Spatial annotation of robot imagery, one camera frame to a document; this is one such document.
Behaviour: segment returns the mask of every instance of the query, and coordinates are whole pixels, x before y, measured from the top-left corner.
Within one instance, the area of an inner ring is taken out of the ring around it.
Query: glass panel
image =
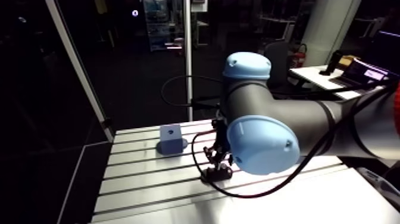
[[[185,74],[181,1],[59,0],[58,5],[114,130],[187,120],[186,108],[160,97],[168,78]],[[185,80],[171,83],[165,95],[185,103]]]
[[[57,223],[82,146],[107,139],[45,1],[0,1],[0,69],[1,222]]]
[[[1,157],[89,143],[97,120],[44,1],[4,2],[0,15],[2,137],[8,149]],[[103,141],[96,128],[95,141]]]
[[[297,49],[313,5],[314,1],[208,1],[207,12],[192,13],[193,74],[221,79],[230,54],[264,54],[265,46],[276,41],[286,41],[289,49]],[[215,83],[194,79],[193,85],[195,98],[220,94]],[[195,120],[214,116],[215,110],[194,112]]]

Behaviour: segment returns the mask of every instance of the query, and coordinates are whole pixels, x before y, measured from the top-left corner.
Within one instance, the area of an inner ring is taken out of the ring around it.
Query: desk
[[[210,130],[211,121],[182,123],[188,142]],[[314,157],[288,186],[257,199],[225,197],[204,185],[190,147],[164,157],[155,150],[159,126],[116,133],[92,222],[125,223],[400,223],[400,214],[354,169],[335,156]],[[202,147],[215,134],[200,136],[195,152],[209,166]],[[296,166],[267,176],[250,175],[232,166],[231,180],[219,185],[237,194],[271,189]]]
[[[290,69],[292,73],[295,75],[319,86],[322,89],[338,89],[342,88],[336,83],[331,82],[329,79],[341,76],[343,71],[340,69],[335,69],[334,72],[330,76],[320,75],[319,72],[321,70],[325,70],[327,66],[315,66],[315,67],[303,67],[298,69]],[[336,92],[334,93],[336,96],[341,99],[353,99],[359,97],[361,94],[355,91],[348,92]]]

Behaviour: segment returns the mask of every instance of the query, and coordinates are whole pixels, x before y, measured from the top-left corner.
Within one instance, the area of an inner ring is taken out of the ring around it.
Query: dark background
[[[160,98],[161,85],[185,73],[185,58],[178,52],[149,50],[145,10],[139,0],[104,2],[108,12],[103,14],[93,0],[59,0],[58,6],[112,128],[187,121],[186,108],[169,106]],[[207,13],[192,15],[193,21],[209,24],[200,35],[206,46],[198,46],[193,38],[193,74],[219,79],[229,54],[256,52],[266,40],[282,35],[284,26],[279,24],[254,32],[256,2],[210,0]],[[270,16],[297,16],[293,47],[301,41],[313,6],[313,1],[299,2],[275,1],[274,9],[272,1],[262,4],[263,13]],[[388,17],[385,30],[399,33],[397,6],[395,1],[380,1],[377,6],[363,0],[356,17]],[[132,10],[139,16],[132,17]],[[346,53],[361,54],[370,43],[358,38],[364,26],[352,24],[342,45]],[[193,85],[194,97],[220,93],[218,85],[204,80],[194,79]],[[173,82],[165,94],[172,102],[185,103],[184,80]],[[55,223],[83,146],[107,139],[44,0],[0,1],[0,100],[2,221]],[[195,120],[214,113],[196,111]],[[109,150],[108,144],[85,149],[62,222],[90,221]],[[371,163],[359,160],[357,166]],[[374,167],[378,174],[386,169],[379,163]]]

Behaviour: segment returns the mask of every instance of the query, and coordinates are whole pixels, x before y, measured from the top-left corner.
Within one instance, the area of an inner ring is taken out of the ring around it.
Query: black cable
[[[213,79],[213,78],[206,77],[206,76],[175,76],[175,77],[172,77],[171,79],[169,79],[166,82],[164,82],[164,84],[162,84],[161,91],[160,91],[161,98],[166,104],[171,105],[171,106],[175,106],[175,107],[191,107],[192,106],[192,104],[175,104],[173,102],[168,101],[164,96],[164,89],[170,82],[172,82],[172,81],[174,81],[176,79],[182,79],[182,78],[186,78],[186,77],[192,77],[192,78],[204,79],[204,80],[209,80],[209,81],[213,81],[213,82],[222,83],[221,80]]]
[[[215,130],[210,130],[208,132],[201,132],[195,135],[195,137],[193,138],[192,141],[192,157],[193,160],[195,161],[195,165],[197,167],[197,169],[199,170],[202,178],[204,181],[206,181],[208,184],[210,184],[215,190],[219,191],[220,193],[230,196],[230,197],[236,197],[236,198],[258,198],[258,197],[263,197],[266,196],[268,194],[272,194],[278,190],[280,190],[281,188],[283,188],[285,185],[287,185],[290,181],[292,181],[300,172],[301,170],[308,164],[308,162],[315,156],[315,154],[318,152],[319,148],[321,148],[321,146],[329,139],[332,137],[333,134],[335,134],[335,132],[345,123],[347,122],[349,119],[351,119],[352,117],[354,117],[357,113],[359,113],[362,109],[366,108],[366,106],[368,106],[369,104],[371,104],[373,101],[375,101],[376,99],[380,98],[381,96],[383,96],[384,94],[392,91],[392,88],[384,88],[382,90],[379,90],[377,92],[375,92],[372,96],[370,96],[368,99],[366,99],[365,101],[363,101],[362,103],[360,103],[358,106],[356,106],[354,108],[354,110],[350,111],[349,114],[347,114],[345,117],[343,117],[340,121],[338,121],[331,129],[328,130],[328,132],[326,132],[321,138],[320,140],[318,140],[318,142],[314,145],[314,147],[312,148],[312,150],[310,151],[310,153],[308,153],[308,155],[304,158],[304,160],[300,163],[300,165],[296,168],[296,170],[290,174],[282,183],[278,184],[277,186],[275,186],[274,188],[270,189],[269,191],[266,192],[262,192],[259,194],[254,194],[254,195],[239,195],[239,194],[232,194],[230,192],[225,191],[224,189],[219,188],[216,184],[214,184],[213,182],[209,181],[207,179],[207,177],[204,175],[203,171],[200,169],[199,164],[197,162],[197,159],[195,157],[195,153],[194,153],[194,142],[196,140],[196,138],[198,136],[201,135],[205,135],[208,133],[212,133],[215,132]]]
[[[168,105],[172,105],[175,107],[191,107],[192,104],[175,104],[173,102],[170,102],[166,99],[165,95],[164,95],[164,90],[165,87],[172,81],[176,80],[176,79],[182,79],[182,78],[186,78],[186,77],[193,77],[193,78],[198,78],[198,79],[204,79],[204,80],[209,80],[209,81],[213,81],[213,82],[218,82],[218,83],[223,83],[222,80],[219,79],[213,79],[210,77],[206,77],[206,76],[175,76],[172,77],[171,79],[167,80],[164,82],[164,84],[162,84],[161,87],[161,98],[162,100],[168,104]],[[276,95],[290,95],[290,96],[307,96],[307,95],[318,95],[318,94],[333,94],[336,92],[346,92],[346,91],[354,91],[354,90],[358,90],[358,89],[368,89],[368,88],[372,88],[372,87],[376,87],[379,85],[390,85],[391,83],[393,83],[393,80],[381,80],[381,81],[376,81],[373,83],[368,83],[365,85],[357,85],[357,86],[351,86],[351,87],[344,87],[344,88],[337,88],[337,89],[330,89],[330,90],[323,90],[323,91],[308,91],[308,92],[298,92],[298,93],[288,93],[288,92],[274,92],[274,91],[270,91],[271,94],[276,94]],[[199,100],[203,100],[204,99],[215,99],[218,98],[218,96],[209,96],[209,97],[199,97]]]

